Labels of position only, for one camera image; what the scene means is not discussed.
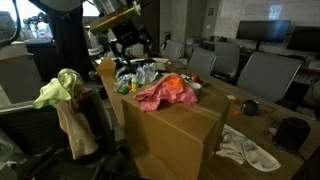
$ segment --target orange object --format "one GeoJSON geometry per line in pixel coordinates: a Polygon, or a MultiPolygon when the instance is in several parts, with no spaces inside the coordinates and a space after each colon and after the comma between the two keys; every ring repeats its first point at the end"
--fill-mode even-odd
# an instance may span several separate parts
{"type": "Polygon", "coordinates": [[[235,116],[240,115],[240,111],[233,111],[233,115],[235,115],[235,116]]]}

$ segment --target red object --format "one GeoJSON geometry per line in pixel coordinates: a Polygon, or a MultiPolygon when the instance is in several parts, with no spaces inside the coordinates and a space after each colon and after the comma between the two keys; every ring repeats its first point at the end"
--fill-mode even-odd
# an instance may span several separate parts
{"type": "Polygon", "coordinates": [[[136,94],[134,99],[141,102],[142,111],[156,110],[162,99],[170,103],[183,102],[189,106],[198,101],[193,89],[177,74],[163,77],[152,88],[136,94]]]}
{"type": "Polygon", "coordinates": [[[192,76],[193,82],[199,82],[199,80],[200,80],[199,76],[192,76]]]}

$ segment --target chair backrest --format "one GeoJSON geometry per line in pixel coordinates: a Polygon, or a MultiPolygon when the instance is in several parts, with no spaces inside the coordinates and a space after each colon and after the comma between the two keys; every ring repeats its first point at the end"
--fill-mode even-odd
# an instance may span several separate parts
{"type": "Polygon", "coordinates": [[[210,75],[217,55],[213,51],[196,48],[190,58],[188,68],[192,71],[210,75]]]}
{"type": "Polygon", "coordinates": [[[281,100],[301,60],[268,53],[254,53],[243,68],[237,86],[273,102],[281,100]]]}
{"type": "Polygon", "coordinates": [[[182,43],[169,40],[166,49],[164,50],[163,57],[168,58],[171,61],[178,61],[181,55],[182,46],[182,43]]]}
{"type": "Polygon", "coordinates": [[[240,46],[226,42],[214,42],[214,52],[217,54],[217,59],[213,64],[213,75],[233,78],[239,66],[240,46]]]}

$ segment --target desk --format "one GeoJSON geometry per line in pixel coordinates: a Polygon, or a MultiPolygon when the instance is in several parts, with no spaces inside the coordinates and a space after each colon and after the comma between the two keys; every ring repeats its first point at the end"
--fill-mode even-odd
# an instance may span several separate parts
{"type": "MultiPolygon", "coordinates": [[[[168,67],[168,70],[172,71],[179,68],[176,64],[174,64],[174,66],[175,67],[168,67]]],[[[122,113],[123,107],[121,104],[123,95],[112,92],[114,88],[114,67],[115,63],[106,59],[97,67],[97,72],[101,76],[116,116],[118,117],[119,123],[123,130],[125,130],[125,121],[122,113]]],[[[183,71],[183,69],[180,69],[176,72],[183,73],[183,71]]],[[[201,75],[201,79],[208,84],[207,90],[211,93],[210,101],[208,100],[209,98],[206,98],[206,108],[216,108],[216,106],[219,104],[219,99],[225,98],[225,95],[228,94],[234,95],[238,102],[243,102],[246,99],[256,99],[260,102],[260,104],[275,109],[270,116],[272,116],[272,118],[276,121],[281,121],[283,118],[294,116],[304,119],[308,122],[311,127],[311,133],[300,149],[300,154],[302,156],[309,158],[320,145],[320,124],[318,122],[312,121],[311,119],[308,119],[296,112],[283,108],[277,104],[274,104],[273,102],[259,98],[213,77],[201,75]]],[[[281,168],[269,173],[265,173],[254,169],[246,162],[243,165],[239,165],[229,158],[213,156],[205,168],[201,170],[199,179],[290,179],[293,174],[302,166],[302,159],[298,155],[281,151],[272,145],[272,135],[266,135],[264,133],[265,130],[268,130],[268,128],[271,127],[273,122],[270,117],[262,115],[249,117],[243,114],[234,116],[233,111],[240,110],[240,105],[240,103],[231,105],[230,111],[226,118],[226,124],[240,131],[271,155],[273,155],[280,162],[281,168]]],[[[153,174],[158,177],[157,179],[179,179],[174,175],[174,173],[172,173],[172,171],[165,171],[166,167],[163,166],[162,162],[152,154],[143,154],[135,157],[135,161],[142,177],[150,178],[151,174],[153,174]]]]}

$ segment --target computer monitor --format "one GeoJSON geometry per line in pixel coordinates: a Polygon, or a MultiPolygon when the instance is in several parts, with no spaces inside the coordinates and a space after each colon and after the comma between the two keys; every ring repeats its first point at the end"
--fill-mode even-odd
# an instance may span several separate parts
{"type": "Polygon", "coordinates": [[[296,26],[287,49],[320,53],[320,27],[296,26]]]}
{"type": "Polygon", "coordinates": [[[256,50],[261,41],[281,43],[287,33],[290,21],[240,21],[237,39],[256,40],[256,50]]]}

